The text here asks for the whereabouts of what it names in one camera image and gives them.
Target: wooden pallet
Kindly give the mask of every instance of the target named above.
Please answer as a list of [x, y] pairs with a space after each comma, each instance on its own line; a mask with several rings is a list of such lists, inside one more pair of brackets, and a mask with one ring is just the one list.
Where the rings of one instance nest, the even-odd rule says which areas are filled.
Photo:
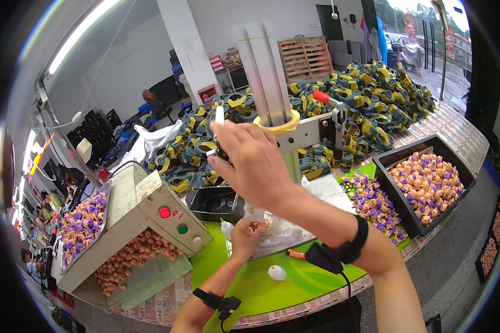
[[278, 42], [287, 83], [326, 77], [332, 71], [324, 36]]

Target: black wrist strap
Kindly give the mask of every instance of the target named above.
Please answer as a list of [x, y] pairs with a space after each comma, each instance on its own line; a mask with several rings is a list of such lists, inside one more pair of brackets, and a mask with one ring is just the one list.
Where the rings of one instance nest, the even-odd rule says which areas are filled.
[[337, 249], [330, 249], [340, 256], [341, 262], [345, 264], [353, 263], [361, 255], [361, 249], [365, 246], [368, 236], [368, 223], [359, 215], [355, 215], [357, 219], [357, 234], [352, 242], [346, 242]]
[[214, 293], [210, 292], [205, 292], [204, 290], [200, 288], [196, 288], [192, 294], [202, 300], [202, 302], [209, 306], [214, 308], [215, 310], [221, 311], [224, 309], [224, 306], [226, 305], [228, 299], [224, 297], [220, 297], [218, 295], [215, 295]]
[[192, 294], [202, 300], [202, 302], [220, 311], [219, 319], [226, 320], [237, 308], [241, 305], [241, 300], [237, 297], [220, 297], [214, 293], [205, 292], [200, 288], [196, 288]]
[[324, 244], [313, 243], [306, 252], [306, 261], [334, 274], [339, 274], [343, 271], [341, 263], [349, 264], [359, 258], [361, 249], [367, 241], [368, 224], [359, 215], [355, 215], [355, 217], [358, 228], [352, 242], [346, 242], [336, 249], [327, 247]]

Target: hand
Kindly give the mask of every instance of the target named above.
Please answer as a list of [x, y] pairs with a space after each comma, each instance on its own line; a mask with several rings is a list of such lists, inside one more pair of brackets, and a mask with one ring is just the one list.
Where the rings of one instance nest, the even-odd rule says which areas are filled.
[[265, 227], [254, 229], [252, 221], [240, 219], [231, 231], [231, 257], [242, 262], [250, 259], [263, 232]]
[[208, 162], [246, 201], [274, 212], [286, 195], [300, 191], [289, 177], [271, 131], [253, 123], [211, 123], [233, 166], [220, 157]]

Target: black plastic bin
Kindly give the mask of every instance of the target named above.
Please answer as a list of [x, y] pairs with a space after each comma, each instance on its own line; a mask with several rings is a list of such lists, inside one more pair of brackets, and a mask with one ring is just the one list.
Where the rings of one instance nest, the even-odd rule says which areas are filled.
[[[433, 153], [438, 156], [442, 156], [442, 159], [445, 162], [452, 163], [452, 165], [456, 166], [459, 172], [459, 180], [463, 184], [465, 191], [458, 198], [458, 200], [453, 203], [453, 205], [449, 206], [444, 213], [442, 213], [427, 228], [425, 228], [420, 223], [420, 220], [415, 215], [413, 208], [411, 208], [411, 205], [404, 197], [404, 194], [400, 191], [400, 188], [398, 188], [398, 185], [394, 182], [393, 177], [391, 177], [389, 172], [386, 170], [386, 167], [408, 158], [413, 155], [414, 152], [425, 150], [428, 147], [433, 147]], [[376, 164], [375, 176], [380, 182], [380, 187], [382, 190], [387, 192], [387, 196], [394, 204], [394, 209], [398, 213], [398, 216], [402, 219], [402, 224], [410, 238], [414, 238], [417, 235], [426, 236], [433, 228], [435, 228], [436, 225], [441, 223], [445, 217], [447, 217], [448, 214], [455, 209], [455, 207], [458, 206], [461, 200], [463, 200], [476, 183], [476, 179], [470, 170], [454, 153], [454, 151], [437, 135], [432, 135], [431, 137], [408, 144], [407, 146], [388, 151], [381, 155], [376, 155], [372, 160]]]

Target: worker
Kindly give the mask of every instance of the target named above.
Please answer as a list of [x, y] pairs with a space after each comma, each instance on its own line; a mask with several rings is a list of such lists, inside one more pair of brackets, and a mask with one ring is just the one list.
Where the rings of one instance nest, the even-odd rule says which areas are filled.
[[45, 203], [49, 204], [50, 208], [54, 211], [57, 210], [58, 207], [64, 206], [63, 200], [61, 200], [61, 198], [57, 194], [52, 192], [48, 194], [48, 192], [46, 192], [45, 190], [41, 191], [41, 200], [43, 205]]
[[32, 261], [30, 252], [27, 249], [20, 249], [20, 254], [22, 261], [26, 263], [28, 274], [31, 275], [33, 280], [44, 286], [45, 289], [48, 289], [48, 281], [46, 279], [41, 279], [41, 261]]
[[62, 185], [67, 184], [67, 197], [69, 200], [71, 200], [74, 195], [75, 190], [73, 186], [77, 188], [85, 179], [84, 173], [80, 170], [76, 168], [67, 168], [62, 164], [57, 166], [56, 176], [61, 180]]
[[[220, 157], [209, 157], [208, 162], [245, 201], [300, 225], [328, 247], [338, 248], [353, 241], [358, 232], [356, 217], [325, 203], [291, 180], [271, 131], [228, 120], [224, 126], [212, 123], [211, 129], [233, 165]], [[232, 256], [200, 286], [204, 292], [224, 297], [262, 234], [260, 229], [250, 233], [250, 224], [241, 220], [232, 230]], [[384, 234], [368, 226], [366, 242], [353, 264], [372, 278], [378, 332], [426, 332], [413, 281], [400, 252]], [[214, 312], [201, 299], [190, 296], [178, 311], [172, 333], [202, 332]]]
[[39, 217], [39, 220], [41, 220], [43, 225], [52, 218], [52, 208], [50, 207], [50, 204], [43, 203], [42, 208], [41, 206], [37, 206], [36, 210], [39, 212], [37, 217]]

